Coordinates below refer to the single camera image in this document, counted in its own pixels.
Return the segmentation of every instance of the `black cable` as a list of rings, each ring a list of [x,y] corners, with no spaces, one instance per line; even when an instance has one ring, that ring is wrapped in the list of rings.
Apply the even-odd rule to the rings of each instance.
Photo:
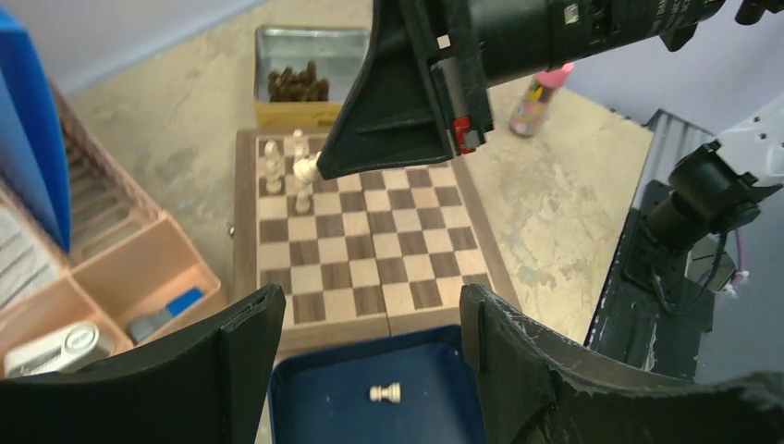
[[[724,253],[724,247],[727,246],[727,233],[721,233],[718,235],[718,245],[716,246],[716,252],[713,255],[713,264],[711,265],[710,274],[708,275],[708,279],[705,280],[703,286],[700,288],[700,292],[697,293],[697,297],[694,298],[694,301],[689,304],[689,306],[683,311],[676,311],[675,308],[671,306],[669,302],[667,302],[667,298],[664,296],[664,291],[662,291],[661,283],[659,282],[658,276],[656,271],[653,267],[651,267],[651,285],[654,287],[654,292],[656,293],[656,297],[659,300],[659,305],[662,306],[665,312],[673,316],[683,316],[687,315],[691,312],[694,307],[700,302],[703,298],[703,294],[708,288],[708,285],[713,282],[713,279],[716,278],[716,274],[718,273],[718,269],[721,267],[721,255]]]

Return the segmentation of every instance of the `dark chess piece pile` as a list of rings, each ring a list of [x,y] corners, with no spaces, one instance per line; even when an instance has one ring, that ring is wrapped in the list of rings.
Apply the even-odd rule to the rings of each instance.
[[[326,102],[329,100],[329,80],[316,75],[312,60],[303,71],[294,72],[286,67],[283,72],[274,69],[269,73],[267,91],[270,102]]]

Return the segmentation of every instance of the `yellow container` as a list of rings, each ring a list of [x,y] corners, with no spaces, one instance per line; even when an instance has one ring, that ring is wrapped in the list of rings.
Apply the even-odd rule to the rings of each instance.
[[[260,128],[329,127],[360,72],[370,32],[362,28],[262,26],[256,30],[253,91]],[[273,69],[305,69],[314,61],[329,80],[329,102],[269,102],[267,77]]]

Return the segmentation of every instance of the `pink lid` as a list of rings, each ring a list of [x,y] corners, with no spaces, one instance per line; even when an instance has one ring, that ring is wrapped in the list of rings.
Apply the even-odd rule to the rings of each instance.
[[[560,88],[566,83],[566,79],[569,78],[569,74],[571,74],[571,70],[574,68],[574,64],[569,62],[561,68],[554,69],[552,71],[542,71],[537,72],[533,76],[539,80],[539,83],[542,83],[547,88]]]

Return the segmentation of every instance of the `white wall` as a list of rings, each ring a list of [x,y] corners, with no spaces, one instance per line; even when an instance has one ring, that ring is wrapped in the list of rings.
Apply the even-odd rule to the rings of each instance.
[[[3,0],[67,93],[263,0]]]
[[[568,86],[645,123],[658,108],[718,132],[784,91],[784,13],[752,27],[727,0],[677,53],[658,38],[575,64]]]

